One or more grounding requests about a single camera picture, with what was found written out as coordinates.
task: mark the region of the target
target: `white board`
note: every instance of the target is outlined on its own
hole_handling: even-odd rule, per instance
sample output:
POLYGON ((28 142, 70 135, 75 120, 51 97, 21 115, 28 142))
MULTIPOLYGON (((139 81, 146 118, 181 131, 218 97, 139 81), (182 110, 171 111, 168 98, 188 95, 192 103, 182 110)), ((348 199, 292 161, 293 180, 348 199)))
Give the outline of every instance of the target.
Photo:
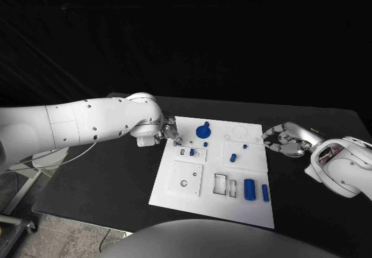
POLYGON ((266 184, 270 190, 261 125, 188 117, 176 120, 184 144, 175 146, 168 140, 149 204, 274 228, 271 197, 264 202, 261 188, 266 184), (197 128, 207 121, 212 133, 201 139, 197 128), (256 182, 256 201, 244 198, 246 179, 256 182))

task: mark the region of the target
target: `blue cylinder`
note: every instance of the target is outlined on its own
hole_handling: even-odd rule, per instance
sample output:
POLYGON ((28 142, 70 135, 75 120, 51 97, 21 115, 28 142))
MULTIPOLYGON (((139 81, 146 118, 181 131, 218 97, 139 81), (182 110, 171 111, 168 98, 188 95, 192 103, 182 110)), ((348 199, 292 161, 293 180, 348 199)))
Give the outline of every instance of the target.
POLYGON ((267 185, 263 184, 263 195, 264 195, 264 201, 270 201, 270 193, 267 192, 267 185))
POLYGON ((254 180, 253 179, 244 180, 244 199, 256 200, 256 188, 254 188, 254 180))
POLYGON ((234 154, 231 155, 231 162, 235 162, 235 159, 237 159, 237 154, 234 153, 234 154))
POLYGON ((209 123, 205 122, 205 124, 197 128, 197 136, 205 139, 209 137, 209 135, 211 135, 209 123))

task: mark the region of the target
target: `white foam board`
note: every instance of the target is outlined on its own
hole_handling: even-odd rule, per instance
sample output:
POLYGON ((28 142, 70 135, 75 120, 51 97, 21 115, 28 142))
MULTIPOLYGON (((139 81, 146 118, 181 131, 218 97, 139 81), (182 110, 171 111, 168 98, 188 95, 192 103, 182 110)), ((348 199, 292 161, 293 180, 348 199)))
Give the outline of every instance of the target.
MULTIPOLYGON (((188 117, 176 120, 184 144, 175 146, 173 140, 168 140, 149 204, 274 228, 271 197, 264 202, 261 188, 266 184, 270 190, 261 125, 188 117), (212 133, 201 139, 197 128, 207 121, 212 133), (214 193, 217 174, 225 175, 225 195, 214 193), (244 198, 246 179, 256 181, 256 201, 244 198), (230 194, 231 181, 235 181, 235 198, 230 194)), ((221 189, 224 177, 218 177, 221 189)))

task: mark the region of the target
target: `gray floor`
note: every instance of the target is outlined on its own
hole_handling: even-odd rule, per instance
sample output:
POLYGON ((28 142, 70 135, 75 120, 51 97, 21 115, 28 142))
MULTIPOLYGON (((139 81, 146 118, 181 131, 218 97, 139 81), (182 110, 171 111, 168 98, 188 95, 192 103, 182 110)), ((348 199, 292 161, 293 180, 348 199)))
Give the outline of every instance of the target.
MULTIPOLYGON (((16 193, 16 187, 21 188, 26 182, 26 177, 21 174, 18 174, 18 181, 19 186, 16 186, 15 173, 0 176, 0 211, 5 209, 16 193)), ((38 232, 32 235, 23 234, 9 254, 9 258, 96 257, 100 252, 100 243, 110 229, 32 212, 35 200, 48 181, 49 177, 42 174, 12 214, 13 217, 31 219, 36 223, 38 232)), ((0 226, 3 226, 5 232, 0 236, 0 248, 5 248, 13 231, 12 227, 0 226)), ((130 235, 130 233, 110 230, 101 250, 120 241, 126 235, 130 235)))

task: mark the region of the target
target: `white cable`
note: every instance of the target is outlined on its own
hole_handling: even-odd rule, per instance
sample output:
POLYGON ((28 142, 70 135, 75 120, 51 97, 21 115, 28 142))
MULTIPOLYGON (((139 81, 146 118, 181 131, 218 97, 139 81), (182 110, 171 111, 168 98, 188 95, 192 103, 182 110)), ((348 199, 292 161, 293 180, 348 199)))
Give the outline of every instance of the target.
POLYGON ((25 163, 29 163, 29 162, 32 162, 32 161, 35 161, 35 160, 38 160, 38 159, 41 159, 41 158, 44 158, 44 157, 47 157, 47 156, 49 156, 51 154, 54 154, 54 153, 57 153, 58 151, 61 151, 62 149, 58 149, 58 150, 55 150, 54 152, 51 152, 51 153, 48 153, 48 154, 45 154, 44 156, 41 156, 41 157, 36 157, 35 159, 29 159, 29 160, 26 160, 26 161, 19 161, 16 164, 25 164, 25 163))
POLYGON ((77 158, 80 158, 80 157, 91 150, 91 148, 94 147, 96 143, 91 145, 91 147, 90 147, 74 159, 71 159, 71 160, 62 162, 62 163, 58 164, 58 165, 52 165, 52 166, 48 166, 48 167, 39 167, 39 168, 22 168, 22 169, 15 169, 15 170, 11 170, 11 171, 5 171, 3 173, 0 173, 0 175, 2 175, 2 174, 6 174, 6 173, 11 173, 11 172, 15 172, 15 171, 26 170, 26 169, 41 169, 41 168, 51 168, 51 167, 55 167, 55 166, 61 166, 61 165, 67 164, 68 162, 71 162, 73 160, 75 160, 77 158))

